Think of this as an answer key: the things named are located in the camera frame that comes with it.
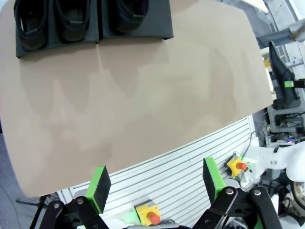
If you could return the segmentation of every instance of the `black shoe box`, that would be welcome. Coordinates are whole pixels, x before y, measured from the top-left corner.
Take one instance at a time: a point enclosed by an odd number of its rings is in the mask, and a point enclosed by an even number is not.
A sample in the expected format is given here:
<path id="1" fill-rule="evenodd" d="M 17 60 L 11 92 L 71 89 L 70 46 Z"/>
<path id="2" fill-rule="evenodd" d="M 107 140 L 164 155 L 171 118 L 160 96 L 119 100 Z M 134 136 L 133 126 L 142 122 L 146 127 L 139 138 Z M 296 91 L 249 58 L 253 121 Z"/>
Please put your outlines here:
<path id="1" fill-rule="evenodd" d="M 25 48 L 20 43 L 17 30 L 16 30 L 16 56 L 18 58 L 28 55 L 30 53 L 39 52 L 47 49 L 60 48 L 64 46 L 74 45 L 78 43 L 97 43 L 99 41 L 99 25 L 98 25 L 98 14 L 97 14 L 97 1 L 91 0 L 90 2 L 90 19 L 89 26 L 86 36 L 83 40 L 78 42 L 67 42 L 63 41 L 57 34 L 55 15 L 54 15 L 54 0 L 49 0 L 48 8 L 48 40 L 45 46 L 38 50 L 30 51 Z"/>
<path id="2" fill-rule="evenodd" d="M 173 25 L 169 0 L 150 0 L 148 12 L 138 29 L 120 33 L 113 25 L 115 0 L 98 0 L 100 40 L 120 37 L 173 38 Z"/>

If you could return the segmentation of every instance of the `black shoe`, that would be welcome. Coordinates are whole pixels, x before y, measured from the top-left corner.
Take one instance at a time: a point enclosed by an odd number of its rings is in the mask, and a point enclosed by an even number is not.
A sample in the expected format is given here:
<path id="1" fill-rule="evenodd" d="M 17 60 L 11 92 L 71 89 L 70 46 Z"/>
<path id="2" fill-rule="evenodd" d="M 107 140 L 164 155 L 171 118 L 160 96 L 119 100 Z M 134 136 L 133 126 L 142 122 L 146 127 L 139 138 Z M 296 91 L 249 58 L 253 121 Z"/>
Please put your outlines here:
<path id="1" fill-rule="evenodd" d="M 68 42 L 82 40 L 88 30 L 90 0 L 54 0 L 58 34 Z"/>
<path id="2" fill-rule="evenodd" d="M 149 0 L 115 0 L 117 19 L 115 28 L 122 33 L 136 30 L 148 12 Z"/>
<path id="3" fill-rule="evenodd" d="M 16 0 L 14 12 L 21 45 L 28 50 L 44 46 L 48 39 L 48 1 Z"/>

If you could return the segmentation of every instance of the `screw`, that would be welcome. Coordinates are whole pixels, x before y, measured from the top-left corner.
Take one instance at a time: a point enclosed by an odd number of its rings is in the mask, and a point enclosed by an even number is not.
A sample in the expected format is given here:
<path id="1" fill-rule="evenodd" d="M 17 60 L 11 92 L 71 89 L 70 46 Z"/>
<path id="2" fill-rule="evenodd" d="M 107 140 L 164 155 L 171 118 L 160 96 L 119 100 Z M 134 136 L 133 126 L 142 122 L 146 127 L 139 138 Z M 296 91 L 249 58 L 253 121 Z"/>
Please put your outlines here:
<path id="1" fill-rule="evenodd" d="M 228 188 L 226 191 L 225 191 L 228 195 L 232 195 L 234 193 L 233 189 L 231 188 Z"/>
<path id="2" fill-rule="evenodd" d="M 254 195 L 256 195 L 256 196 L 261 195 L 261 191 L 258 189 L 254 190 Z"/>
<path id="3" fill-rule="evenodd" d="M 84 201 L 82 200 L 82 198 L 77 199 L 76 201 L 78 204 L 82 204 Z"/>

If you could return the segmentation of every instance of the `red button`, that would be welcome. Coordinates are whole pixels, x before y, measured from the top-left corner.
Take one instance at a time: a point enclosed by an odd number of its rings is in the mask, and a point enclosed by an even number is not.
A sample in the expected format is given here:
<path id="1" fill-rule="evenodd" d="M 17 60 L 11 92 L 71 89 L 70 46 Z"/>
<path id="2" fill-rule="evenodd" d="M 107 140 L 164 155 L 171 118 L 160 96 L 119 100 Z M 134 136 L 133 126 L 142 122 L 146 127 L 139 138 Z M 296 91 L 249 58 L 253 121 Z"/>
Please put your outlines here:
<path id="1" fill-rule="evenodd" d="M 153 225 L 157 225 L 158 223 L 160 223 L 161 221 L 161 218 L 160 216 L 158 216 L 156 213 L 154 212 L 150 212 L 147 214 L 147 218 L 150 220 L 150 222 L 153 224 Z"/>
<path id="2" fill-rule="evenodd" d="M 247 163 L 237 163 L 236 167 L 241 170 L 247 169 Z"/>

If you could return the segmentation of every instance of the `white slatted panel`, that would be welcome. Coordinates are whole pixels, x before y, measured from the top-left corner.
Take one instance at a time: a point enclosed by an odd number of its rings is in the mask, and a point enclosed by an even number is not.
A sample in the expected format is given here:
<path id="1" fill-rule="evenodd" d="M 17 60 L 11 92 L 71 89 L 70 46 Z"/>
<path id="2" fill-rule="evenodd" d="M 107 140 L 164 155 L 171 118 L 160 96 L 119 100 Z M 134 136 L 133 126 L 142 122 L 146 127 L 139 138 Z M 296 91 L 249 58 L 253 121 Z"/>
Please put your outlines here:
<path id="1" fill-rule="evenodd" d="M 112 186 L 103 218 L 152 199 L 158 204 L 162 219 L 191 227 L 210 206 L 204 187 L 203 158 L 213 157 L 226 177 L 223 167 L 234 151 L 249 143 L 251 117 L 242 119 L 176 150 L 152 158 L 110 175 Z M 76 191 L 89 183 L 60 191 L 69 202 Z"/>

